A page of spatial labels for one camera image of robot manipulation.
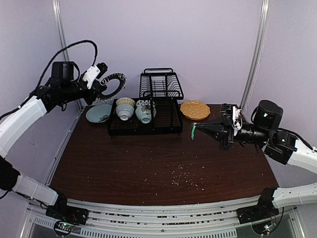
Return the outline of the metal keyring disc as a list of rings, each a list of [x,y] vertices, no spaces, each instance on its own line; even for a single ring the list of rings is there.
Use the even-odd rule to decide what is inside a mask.
[[[111,80],[118,80],[119,85],[112,93],[105,95],[105,94],[103,94],[103,92],[107,89],[107,84]],[[97,99],[108,100],[108,99],[114,97],[123,89],[123,87],[125,86],[126,80],[127,80],[126,76],[122,73],[114,73],[114,74],[111,74],[111,75],[103,78],[102,80],[99,81],[99,85],[98,85],[99,93],[97,95]]]

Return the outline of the black wire dish rack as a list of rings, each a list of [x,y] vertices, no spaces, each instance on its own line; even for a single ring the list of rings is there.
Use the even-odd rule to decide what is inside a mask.
[[[178,101],[183,98],[180,81],[172,68],[146,68],[140,75],[139,97],[114,100],[108,134],[180,135],[183,121]]]

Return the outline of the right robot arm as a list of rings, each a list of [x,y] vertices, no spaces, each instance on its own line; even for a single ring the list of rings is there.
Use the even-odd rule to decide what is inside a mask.
[[[228,150],[236,142],[240,145],[253,144],[256,148],[284,165],[317,172],[317,149],[301,135],[280,128],[283,108],[269,100],[261,100],[254,109],[251,122],[242,118],[242,110],[233,104],[222,104],[220,117],[208,122],[193,123],[192,130],[199,130],[219,142],[223,150]],[[291,205],[311,204],[317,201],[317,185],[291,188],[267,188],[254,207],[254,215],[264,219],[273,209]]]

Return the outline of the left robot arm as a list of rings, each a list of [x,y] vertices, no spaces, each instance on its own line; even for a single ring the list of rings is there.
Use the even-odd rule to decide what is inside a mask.
[[[57,201],[59,194],[25,176],[5,158],[24,132],[56,106],[63,107],[79,99],[84,99],[90,105],[106,89],[106,86],[99,82],[107,71],[104,62],[89,67],[75,79],[74,69],[77,67],[73,61],[54,62],[47,83],[31,92],[22,105],[3,117],[4,120],[0,124],[0,188],[52,206],[52,212],[60,220],[67,220],[71,216],[71,209],[63,202]]]

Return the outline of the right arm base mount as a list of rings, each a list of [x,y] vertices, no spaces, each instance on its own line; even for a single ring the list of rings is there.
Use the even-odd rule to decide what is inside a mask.
[[[236,210],[240,224],[252,223],[276,216],[279,210],[271,205],[254,205]]]

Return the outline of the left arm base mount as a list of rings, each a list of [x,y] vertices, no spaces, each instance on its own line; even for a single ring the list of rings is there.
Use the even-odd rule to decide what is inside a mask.
[[[66,221],[75,225],[85,225],[89,211],[68,205],[48,206],[46,216]]]

